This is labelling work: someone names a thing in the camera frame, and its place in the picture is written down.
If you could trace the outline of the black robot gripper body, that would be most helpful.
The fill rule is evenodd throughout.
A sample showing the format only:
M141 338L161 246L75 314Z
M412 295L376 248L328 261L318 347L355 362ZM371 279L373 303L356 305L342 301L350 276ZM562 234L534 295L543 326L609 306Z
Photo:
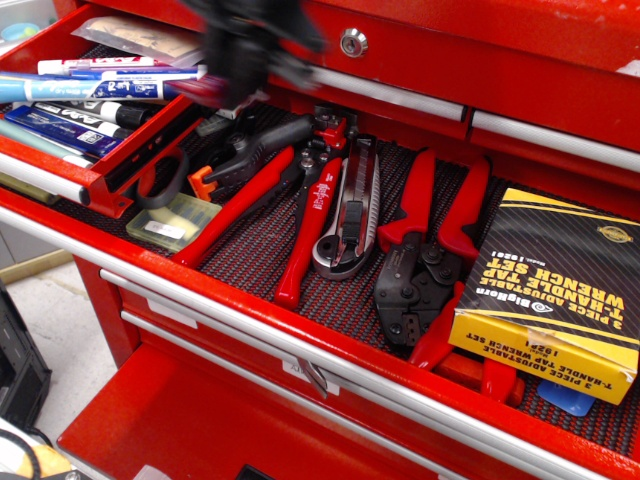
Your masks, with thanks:
M300 1L188 1L205 21L203 38L207 73L225 79L235 90L263 88L271 74L309 88L311 68L286 51L283 40L314 53L325 38Z

